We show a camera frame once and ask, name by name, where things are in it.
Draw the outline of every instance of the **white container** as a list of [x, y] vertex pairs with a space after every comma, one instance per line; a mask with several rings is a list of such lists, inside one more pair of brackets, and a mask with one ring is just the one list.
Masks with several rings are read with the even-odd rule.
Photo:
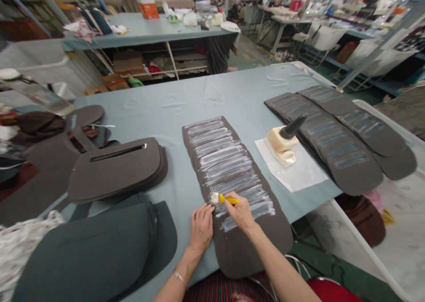
[[309, 29], [309, 38], [305, 43], [319, 51], [333, 49], [347, 29], [329, 25], [329, 22], [313, 21]]
[[[376, 40], [361, 40], [359, 46], [345, 63], [345, 66], [355, 69], [365, 57], [378, 47]], [[397, 50], [384, 50], [361, 74], [367, 77], [382, 76], [395, 68], [398, 64], [408, 59], [418, 51], [400, 52]]]
[[[69, 100], [75, 98], [75, 95], [69, 90], [66, 83], [54, 83], [52, 87], [53, 92], [63, 99]], [[0, 102], [9, 107], [34, 105], [33, 101], [15, 90], [0, 92]]]
[[75, 96], [102, 85], [102, 75], [83, 52], [69, 58], [60, 39], [10, 43], [0, 52], [0, 69], [13, 68], [40, 84], [66, 83]]
[[377, 190], [395, 219], [384, 241], [371, 248], [335, 200], [307, 215], [324, 249], [387, 282], [403, 301], [425, 301], [425, 142], [364, 101], [354, 101], [406, 139], [418, 168], [399, 181], [386, 179]]

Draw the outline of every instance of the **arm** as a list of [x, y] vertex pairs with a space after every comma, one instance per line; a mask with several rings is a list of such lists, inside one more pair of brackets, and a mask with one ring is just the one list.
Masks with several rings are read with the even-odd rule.
[[283, 302], [320, 302], [313, 290], [255, 222], [249, 209], [248, 200], [233, 191], [226, 194], [225, 197], [232, 197], [239, 201], [235, 206], [232, 206], [227, 200], [224, 202], [233, 220], [257, 250], [279, 299]]
[[213, 206], [204, 204], [192, 213], [190, 217], [190, 245], [186, 248], [175, 269], [184, 279], [184, 283], [173, 272], [154, 302], [179, 302], [183, 300], [190, 277], [213, 237], [213, 211]]

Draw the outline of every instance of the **hand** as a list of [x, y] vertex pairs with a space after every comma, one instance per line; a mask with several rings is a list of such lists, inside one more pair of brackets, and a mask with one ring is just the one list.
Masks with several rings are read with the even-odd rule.
[[[232, 197], [239, 201], [238, 204], [233, 206], [226, 198]], [[231, 191], [224, 195], [224, 204], [229, 211], [230, 216], [236, 222], [242, 231], [247, 231], [250, 227], [255, 225], [254, 218], [252, 217], [251, 210], [249, 209], [249, 202], [246, 198], [241, 197], [236, 192]]]
[[190, 217], [190, 245], [196, 253], [202, 255], [213, 237], [213, 211], [215, 207], [204, 204], [192, 212]]

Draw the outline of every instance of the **yellow brush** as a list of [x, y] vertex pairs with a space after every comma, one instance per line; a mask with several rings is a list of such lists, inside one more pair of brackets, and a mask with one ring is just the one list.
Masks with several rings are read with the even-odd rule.
[[219, 203], [224, 203], [224, 199], [227, 199], [227, 201], [229, 201], [232, 205], [236, 205], [239, 203], [239, 201], [237, 201], [235, 198], [232, 198], [232, 197], [224, 198], [222, 194], [212, 193], [211, 202], [213, 204], [217, 205]]

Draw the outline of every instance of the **bracelet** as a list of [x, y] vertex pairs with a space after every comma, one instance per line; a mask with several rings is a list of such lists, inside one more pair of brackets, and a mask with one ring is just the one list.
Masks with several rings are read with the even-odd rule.
[[183, 279], [182, 275], [177, 272], [176, 267], [173, 267], [173, 272], [174, 272], [174, 275], [176, 276], [176, 278], [180, 279], [180, 281], [183, 282], [183, 285], [185, 286], [186, 291], [189, 291], [185, 280]]

